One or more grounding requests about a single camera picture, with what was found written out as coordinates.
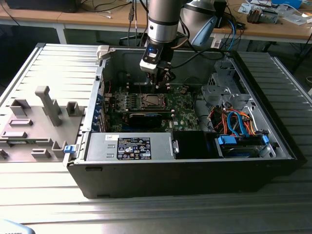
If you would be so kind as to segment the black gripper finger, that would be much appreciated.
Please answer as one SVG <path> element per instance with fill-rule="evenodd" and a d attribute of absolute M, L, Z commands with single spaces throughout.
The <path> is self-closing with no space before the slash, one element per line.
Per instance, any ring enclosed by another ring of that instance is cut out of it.
<path fill-rule="evenodd" d="M 163 68 L 162 86 L 166 85 L 167 83 L 170 83 L 171 81 L 173 81 L 176 78 L 175 74 L 171 71 L 171 69 L 172 69 L 171 66 L 167 66 L 167 67 Z"/>
<path fill-rule="evenodd" d="M 150 83 L 154 88 L 158 89 L 159 84 L 162 82 L 162 80 L 163 80 L 163 70 L 158 70 L 155 74 L 150 73 Z"/>

